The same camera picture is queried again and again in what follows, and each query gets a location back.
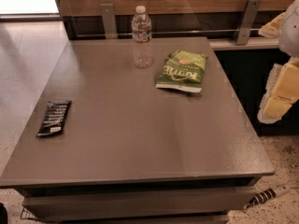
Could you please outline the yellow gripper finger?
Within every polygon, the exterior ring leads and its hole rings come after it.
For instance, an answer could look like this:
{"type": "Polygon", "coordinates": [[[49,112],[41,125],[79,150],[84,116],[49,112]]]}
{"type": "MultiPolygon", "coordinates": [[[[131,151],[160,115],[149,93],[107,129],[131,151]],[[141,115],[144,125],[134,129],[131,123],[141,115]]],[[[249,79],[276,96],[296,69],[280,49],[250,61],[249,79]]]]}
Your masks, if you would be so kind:
{"type": "Polygon", "coordinates": [[[265,88],[257,118],[261,123],[273,124],[299,100],[299,59],[291,57],[283,65],[275,63],[265,88]]]}
{"type": "Polygon", "coordinates": [[[273,20],[263,25],[259,29],[258,35],[268,38],[278,38],[283,25],[284,15],[285,13],[282,12],[279,15],[277,15],[273,20]]]}

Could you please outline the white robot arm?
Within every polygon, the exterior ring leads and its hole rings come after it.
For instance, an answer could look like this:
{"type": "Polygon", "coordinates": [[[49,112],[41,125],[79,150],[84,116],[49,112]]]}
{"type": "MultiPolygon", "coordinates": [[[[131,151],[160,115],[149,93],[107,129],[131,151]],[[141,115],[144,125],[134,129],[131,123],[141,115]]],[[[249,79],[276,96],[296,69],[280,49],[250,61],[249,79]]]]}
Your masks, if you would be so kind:
{"type": "Polygon", "coordinates": [[[287,63],[273,65],[260,102],[258,121],[273,124],[299,100],[299,0],[262,26],[259,35],[276,37],[279,49],[290,56],[287,63]]]}

